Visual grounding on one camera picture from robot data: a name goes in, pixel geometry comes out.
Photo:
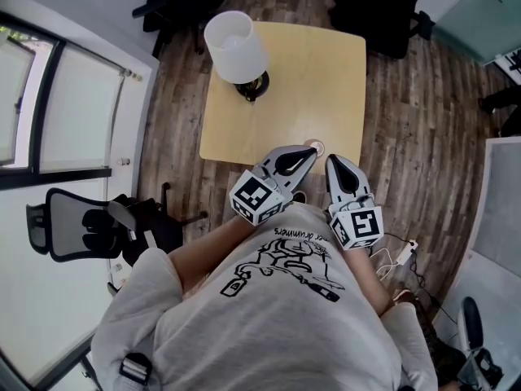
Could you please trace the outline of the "person's left forearm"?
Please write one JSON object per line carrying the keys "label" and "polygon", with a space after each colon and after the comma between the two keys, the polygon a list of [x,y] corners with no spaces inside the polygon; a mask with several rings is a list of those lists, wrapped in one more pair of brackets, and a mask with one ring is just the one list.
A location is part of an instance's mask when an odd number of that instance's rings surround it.
{"label": "person's left forearm", "polygon": [[243,217],[235,216],[214,231],[168,254],[182,292],[187,293],[215,270],[256,228]]}

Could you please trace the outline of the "black framed window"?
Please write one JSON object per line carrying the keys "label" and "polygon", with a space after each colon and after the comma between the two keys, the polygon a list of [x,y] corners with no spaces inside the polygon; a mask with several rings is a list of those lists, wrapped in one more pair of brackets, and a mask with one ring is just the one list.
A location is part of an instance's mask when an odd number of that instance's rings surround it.
{"label": "black framed window", "polygon": [[24,383],[94,330],[112,278],[108,261],[37,253],[26,206],[51,188],[93,200],[133,194],[153,80],[0,11],[0,361]]}

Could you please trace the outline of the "black round-seat chair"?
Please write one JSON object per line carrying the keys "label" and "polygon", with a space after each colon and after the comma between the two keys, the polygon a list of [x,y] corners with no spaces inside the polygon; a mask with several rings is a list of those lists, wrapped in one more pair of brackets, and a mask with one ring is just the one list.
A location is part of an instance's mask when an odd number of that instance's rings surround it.
{"label": "black round-seat chair", "polygon": [[457,326],[461,351],[466,356],[458,372],[458,380],[473,391],[494,391],[503,377],[503,371],[484,347],[483,324],[473,298],[462,300]]}

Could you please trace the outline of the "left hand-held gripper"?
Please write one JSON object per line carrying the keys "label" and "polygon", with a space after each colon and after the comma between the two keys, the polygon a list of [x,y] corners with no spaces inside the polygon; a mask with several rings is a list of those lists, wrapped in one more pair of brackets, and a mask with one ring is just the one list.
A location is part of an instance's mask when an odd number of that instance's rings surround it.
{"label": "left hand-held gripper", "polygon": [[273,149],[252,170],[245,170],[232,188],[232,209],[253,226],[285,210],[317,159],[317,149],[289,145]]}

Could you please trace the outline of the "white shade table lamp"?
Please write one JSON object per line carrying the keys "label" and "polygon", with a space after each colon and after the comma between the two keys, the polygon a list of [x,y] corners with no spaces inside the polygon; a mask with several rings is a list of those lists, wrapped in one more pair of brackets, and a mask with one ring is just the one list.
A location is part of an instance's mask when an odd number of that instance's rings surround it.
{"label": "white shade table lamp", "polygon": [[217,75],[250,103],[269,87],[269,55],[253,21],[242,11],[223,11],[204,29],[204,40]]}

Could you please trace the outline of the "person's right forearm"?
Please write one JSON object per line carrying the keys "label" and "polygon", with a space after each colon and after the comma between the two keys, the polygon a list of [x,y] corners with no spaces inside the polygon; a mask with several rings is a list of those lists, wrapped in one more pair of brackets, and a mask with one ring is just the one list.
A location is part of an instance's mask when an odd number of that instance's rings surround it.
{"label": "person's right forearm", "polygon": [[376,275],[368,252],[363,248],[356,248],[343,251],[342,254],[364,297],[381,317],[394,306],[394,302]]}

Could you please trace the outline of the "frosted glass partition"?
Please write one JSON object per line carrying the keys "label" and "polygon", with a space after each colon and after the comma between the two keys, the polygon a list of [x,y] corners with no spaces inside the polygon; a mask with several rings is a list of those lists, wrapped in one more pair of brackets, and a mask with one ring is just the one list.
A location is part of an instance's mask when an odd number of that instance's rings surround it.
{"label": "frosted glass partition", "polygon": [[486,141],[478,208],[443,307],[473,297],[485,338],[521,350],[521,136]]}

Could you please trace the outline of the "black mesh office chair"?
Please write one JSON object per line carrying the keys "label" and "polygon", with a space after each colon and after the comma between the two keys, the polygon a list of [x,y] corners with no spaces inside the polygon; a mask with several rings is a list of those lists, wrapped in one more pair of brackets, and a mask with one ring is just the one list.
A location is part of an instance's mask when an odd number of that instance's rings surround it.
{"label": "black mesh office chair", "polygon": [[26,206],[29,243],[57,262],[116,259],[133,266],[148,248],[166,253],[183,245],[183,227],[205,219],[206,211],[178,221],[168,214],[170,184],[161,186],[161,201],[137,200],[121,194],[92,200],[59,188],[46,193],[43,204]]}

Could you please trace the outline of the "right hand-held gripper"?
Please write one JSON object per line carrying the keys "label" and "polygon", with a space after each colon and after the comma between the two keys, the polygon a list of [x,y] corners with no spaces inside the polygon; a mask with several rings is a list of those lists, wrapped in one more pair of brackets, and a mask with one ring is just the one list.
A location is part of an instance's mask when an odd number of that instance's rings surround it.
{"label": "right hand-held gripper", "polygon": [[363,171],[350,160],[330,154],[326,185],[332,203],[330,228],[341,248],[370,248],[377,243],[384,235],[382,208],[375,204]]}

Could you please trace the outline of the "frosted glass door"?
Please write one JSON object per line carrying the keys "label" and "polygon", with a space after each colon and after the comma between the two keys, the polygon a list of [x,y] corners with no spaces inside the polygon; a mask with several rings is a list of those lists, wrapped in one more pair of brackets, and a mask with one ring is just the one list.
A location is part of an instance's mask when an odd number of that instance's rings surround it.
{"label": "frosted glass door", "polygon": [[521,0],[459,0],[436,21],[434,36],[479,64],[521,49]]}

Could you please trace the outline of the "white printed t-shirt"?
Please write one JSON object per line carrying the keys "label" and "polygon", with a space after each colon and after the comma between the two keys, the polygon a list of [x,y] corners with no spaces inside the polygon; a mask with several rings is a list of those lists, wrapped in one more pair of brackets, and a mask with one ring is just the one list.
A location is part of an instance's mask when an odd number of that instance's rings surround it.
{"label": "white printed t-shirt", "polygon": [[[149,248],[91,342],[103,391],[437,391],[413,304],[379,317],[320,209],[291,204],[189,292]],[[152,364],[147,385],[119,373]]]}

